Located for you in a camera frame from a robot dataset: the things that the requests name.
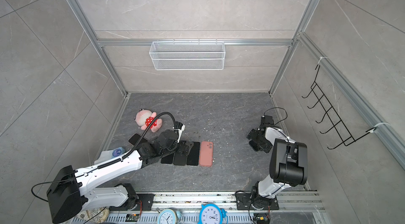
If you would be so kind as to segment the red phone case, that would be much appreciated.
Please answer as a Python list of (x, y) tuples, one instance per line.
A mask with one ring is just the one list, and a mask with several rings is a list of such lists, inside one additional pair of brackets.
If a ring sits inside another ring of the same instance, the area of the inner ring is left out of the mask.
[(214, 144), (209, 141), (200, 143), (199, 165), (202, 167), (211, 167), (213, 165)]

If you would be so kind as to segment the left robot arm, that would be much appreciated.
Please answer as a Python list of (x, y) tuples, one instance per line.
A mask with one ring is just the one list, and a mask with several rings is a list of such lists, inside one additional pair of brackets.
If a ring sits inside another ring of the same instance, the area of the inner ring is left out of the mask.
[(130, 151), (97, 166), (76, 170), (72, 166), (62, 168), (49, 182), (46, 192), (52, 222), (61, 224), (86, 208), (95, 208), (90, 193), (99, 185), (155, 164), (171, 154), (188, 156), (193, 146), (193, 142), (180, 140), (177, 131), (166, 130), (150, 141), (139, 138)]

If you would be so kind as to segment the black phone case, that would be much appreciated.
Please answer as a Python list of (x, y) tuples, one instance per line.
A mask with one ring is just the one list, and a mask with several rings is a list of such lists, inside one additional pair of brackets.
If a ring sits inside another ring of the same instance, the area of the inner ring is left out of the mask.
[(187, 164), (187, 155), (182, 153), (175, 153), (173, 159), (174, 166), (185, 166)]

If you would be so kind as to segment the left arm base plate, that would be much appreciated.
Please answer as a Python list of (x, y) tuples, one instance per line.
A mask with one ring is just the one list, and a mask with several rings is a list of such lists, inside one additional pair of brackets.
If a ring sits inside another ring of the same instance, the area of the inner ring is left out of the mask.
[(152, 193), (137, 194), (128, 199), (128, 211), (151, 211), (155, 195)]

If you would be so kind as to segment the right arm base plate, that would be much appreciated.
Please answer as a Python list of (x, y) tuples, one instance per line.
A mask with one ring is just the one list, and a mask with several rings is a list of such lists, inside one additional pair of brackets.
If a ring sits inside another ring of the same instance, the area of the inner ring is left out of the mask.
[(277, 198), (252, 196), (244, 191), (235, 192), (234, 196), (238, 210), (279, 210)]

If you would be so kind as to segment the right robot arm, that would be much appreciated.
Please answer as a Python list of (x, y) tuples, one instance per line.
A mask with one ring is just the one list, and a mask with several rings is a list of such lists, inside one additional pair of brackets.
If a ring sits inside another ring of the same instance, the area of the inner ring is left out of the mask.
[(252, 188), (251, 199), (274, 199), (290, 187), (306, 184), (308, 180), (308, 147), (296, 142), (278, 127), (253, 129), (248, 135), (254, 151), (271, 154), (269, 174)]

